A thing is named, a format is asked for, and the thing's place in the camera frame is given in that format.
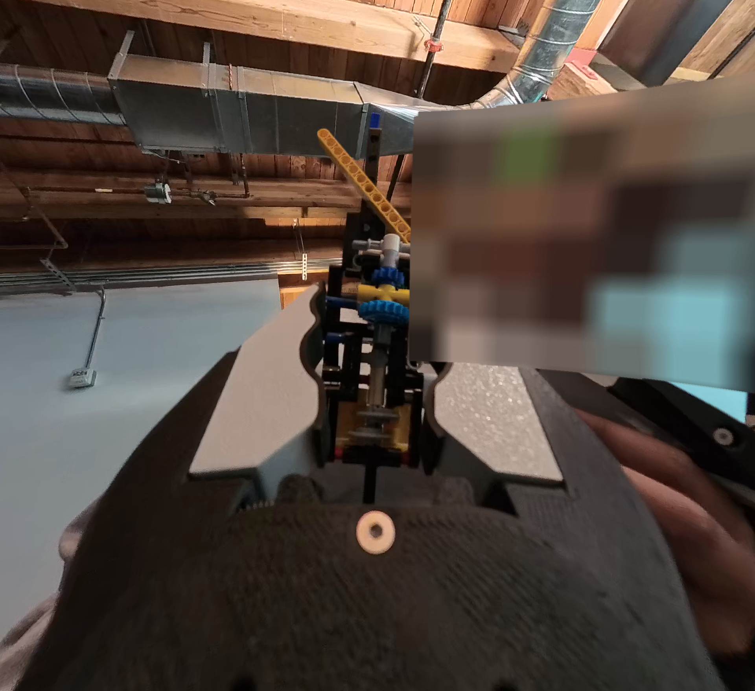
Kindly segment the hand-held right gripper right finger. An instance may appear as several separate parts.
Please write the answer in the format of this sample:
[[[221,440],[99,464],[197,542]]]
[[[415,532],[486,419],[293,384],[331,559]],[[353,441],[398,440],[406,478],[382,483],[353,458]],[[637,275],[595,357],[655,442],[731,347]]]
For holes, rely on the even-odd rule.
[[[509,505],[510,484],[564,480],[520,370],[448,363],[429,386],[420,433],[427,475],[467,480],[478,505]]]

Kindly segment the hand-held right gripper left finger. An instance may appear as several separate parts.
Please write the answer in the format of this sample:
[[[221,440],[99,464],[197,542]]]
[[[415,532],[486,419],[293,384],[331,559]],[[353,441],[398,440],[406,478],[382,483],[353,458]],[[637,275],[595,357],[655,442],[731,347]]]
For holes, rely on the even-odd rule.
[[[326,290],[308,287],[236,352],[189,468],[195,479],[244,478],[259,499],[323,463]]]

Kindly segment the black and yellow lego model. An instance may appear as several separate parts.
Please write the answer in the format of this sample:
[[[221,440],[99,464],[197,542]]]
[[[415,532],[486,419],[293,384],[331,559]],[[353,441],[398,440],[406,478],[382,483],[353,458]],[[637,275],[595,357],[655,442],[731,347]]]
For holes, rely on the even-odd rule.
[[[362,200],[326,286],[328,460],[363,469],[363,501],[371,504],[380,469],[420,461],[424,378],[409,359],[411,229],[330,130],[317,139]]]

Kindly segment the person's left hand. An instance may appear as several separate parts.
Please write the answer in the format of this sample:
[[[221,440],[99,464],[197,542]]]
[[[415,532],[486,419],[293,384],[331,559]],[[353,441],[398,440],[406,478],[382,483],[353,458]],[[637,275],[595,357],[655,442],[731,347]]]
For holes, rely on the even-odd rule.
[[[744,656],[754,636],[753,529],[684,452],[582,410],[655,515],[682,575],[702,639],[721,658]]]

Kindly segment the black ceiling pipe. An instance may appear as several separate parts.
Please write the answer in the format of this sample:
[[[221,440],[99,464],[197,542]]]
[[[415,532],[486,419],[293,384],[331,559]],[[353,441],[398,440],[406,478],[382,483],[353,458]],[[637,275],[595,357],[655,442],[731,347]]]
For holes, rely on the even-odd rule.
[[[442,0],[439,16],[437,17],[434,29],[429,38],[424,42],[424,47],[427,54],[426,59],[424,60],[420,82],[418,84],[417,90],[414,93],[416,98],[418,99],[422,99],[424,97],[424,93],[429,82],[429,75],[431,73],[435,58],[437,54],[442,51],[441,35],[451,9],[452,1],[453,0]]]

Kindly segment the metal wall conduit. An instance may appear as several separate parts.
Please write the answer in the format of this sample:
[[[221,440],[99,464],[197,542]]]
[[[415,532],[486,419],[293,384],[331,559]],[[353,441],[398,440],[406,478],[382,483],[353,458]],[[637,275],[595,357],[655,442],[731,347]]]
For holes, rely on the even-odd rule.
[[[93,328],[93,332],[90,338],[88,353],[87,353],[85,364],[84,364],[84,368],[86,370],[92,369],[96,346],[99,339],[99,332],[101,330],[103,321],[105,319],[105,310],[107,306],[107,291],[105,290],[104,287],[99,288],[98,296],[99,296],[98,316],[97,316],[97,319]]]

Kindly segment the rectangular metal air duct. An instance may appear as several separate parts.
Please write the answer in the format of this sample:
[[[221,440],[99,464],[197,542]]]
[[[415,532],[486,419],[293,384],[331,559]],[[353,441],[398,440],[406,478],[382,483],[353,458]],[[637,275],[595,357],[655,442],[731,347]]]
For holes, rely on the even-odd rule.
[[[360,160],[379,127],[382,155],[408,154],[417,115],[447,109],[358,82],[130,54],[132,37],[107,78],[142,151],[321,158],[326,129]]]

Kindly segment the spiral metal duct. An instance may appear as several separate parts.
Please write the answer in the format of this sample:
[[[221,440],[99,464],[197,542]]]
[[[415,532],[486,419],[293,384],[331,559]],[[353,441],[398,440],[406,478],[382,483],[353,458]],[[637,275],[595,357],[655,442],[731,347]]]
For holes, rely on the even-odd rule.
[[[104,76],[1,64],[3,118],[125,126]]]

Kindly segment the spiral metal elbow duct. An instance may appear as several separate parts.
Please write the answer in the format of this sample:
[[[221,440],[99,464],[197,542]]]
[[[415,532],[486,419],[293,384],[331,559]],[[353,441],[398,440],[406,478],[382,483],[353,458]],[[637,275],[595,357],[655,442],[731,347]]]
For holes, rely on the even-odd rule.
[[[544,0],[506,76],[477,100],[469,104],[439,105],[439,110],[480,110],[541,100],[555,82],[600,1]]]

